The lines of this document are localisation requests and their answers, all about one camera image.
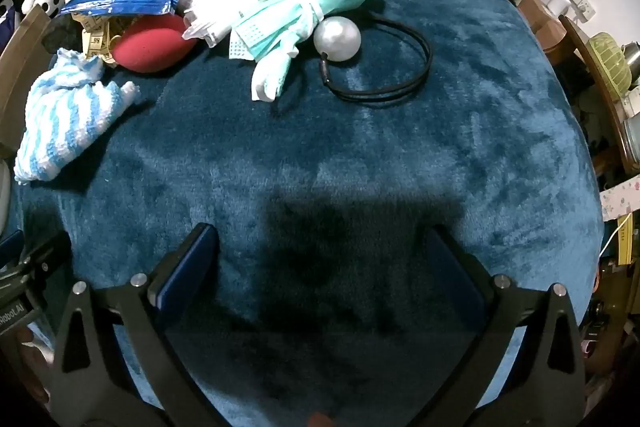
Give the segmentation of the teal face mask bundle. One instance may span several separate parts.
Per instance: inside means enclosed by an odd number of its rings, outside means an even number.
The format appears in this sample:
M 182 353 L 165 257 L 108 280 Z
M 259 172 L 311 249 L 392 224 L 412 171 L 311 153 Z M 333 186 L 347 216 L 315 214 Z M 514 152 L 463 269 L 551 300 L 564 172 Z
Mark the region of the teal face mask bundle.
M 271 103 L 282 93 L 297 45 L 331 13 L 350 11 L 366 0 L 267 0 L 254 6 L 230 32 L 229 57 L 256 63 L 250 95 Z

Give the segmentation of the yellow measuring tape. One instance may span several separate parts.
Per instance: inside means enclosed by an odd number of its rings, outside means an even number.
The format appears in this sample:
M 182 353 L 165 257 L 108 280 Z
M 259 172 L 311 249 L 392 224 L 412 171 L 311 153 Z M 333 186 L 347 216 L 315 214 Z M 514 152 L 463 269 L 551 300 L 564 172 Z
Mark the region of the yellow measuring tape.
M 90 16 L 73 14 L 72 19 L 81 24 L 82 53 L 86 57 L 98 56 L 105 65 L 115 68 L 118 63 L 111 48 L 136 20 L 132 16 Z

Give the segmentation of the blue plush bed blanket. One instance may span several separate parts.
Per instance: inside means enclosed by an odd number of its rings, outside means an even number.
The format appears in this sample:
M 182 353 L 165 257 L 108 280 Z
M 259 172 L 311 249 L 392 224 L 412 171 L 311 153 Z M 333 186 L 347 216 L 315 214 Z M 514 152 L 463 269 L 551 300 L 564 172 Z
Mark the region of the blue plush bed blanket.
M 14 186 L 10 230 L 57 231 L 96 287 L 148 272 L 194 225 L 218 268 L 169 339 L 235 426 L 402 426 L 470 334 L 426 257 L 446 229 L 490 273 L 562 283 L 582 317 L 603 237 L 598 184 L 564 91 L 508 0 L 369 0 L 434 60 L 395 105 L 337 100 L 303 44 L 283 93 L 198 46 L 137 77 L 141 102 L 49 183 Z

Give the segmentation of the red makeup sponge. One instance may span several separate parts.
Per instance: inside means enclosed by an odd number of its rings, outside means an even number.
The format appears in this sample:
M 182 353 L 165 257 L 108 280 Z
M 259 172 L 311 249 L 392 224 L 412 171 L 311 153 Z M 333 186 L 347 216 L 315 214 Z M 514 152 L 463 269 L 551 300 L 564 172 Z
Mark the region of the red makeup sponge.
M 185 31 L 178 15 L 145 15 L 111 43 L 111 54 L 130 72 L 160 72 L 177 64 L 196 45 L 195 39 L 183 38 Z

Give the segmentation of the green small fan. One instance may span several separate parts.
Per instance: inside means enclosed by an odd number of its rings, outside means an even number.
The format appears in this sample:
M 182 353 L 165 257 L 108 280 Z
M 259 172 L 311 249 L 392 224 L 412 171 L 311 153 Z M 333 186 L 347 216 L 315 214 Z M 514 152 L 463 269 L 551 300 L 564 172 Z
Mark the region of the green small fan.
M 587 49 L 603 77 L 608 94 L 613 101 L 620 101 L 631 85 L 631 71 L 623 49 L 607 32 L 592 36 Z

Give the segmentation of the blue white knitted cloth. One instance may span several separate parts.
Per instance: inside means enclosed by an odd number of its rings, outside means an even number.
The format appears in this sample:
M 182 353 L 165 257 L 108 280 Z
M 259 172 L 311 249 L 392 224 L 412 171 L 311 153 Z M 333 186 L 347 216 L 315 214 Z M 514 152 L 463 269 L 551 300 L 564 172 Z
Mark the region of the blue white knitted cloth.
M 14 161 L 19 184 L 51 181 L 137 103 L 128 81 L 103 83 L 103 61 L 58 49 L 53 66 L 29 89 L 25 132 Z

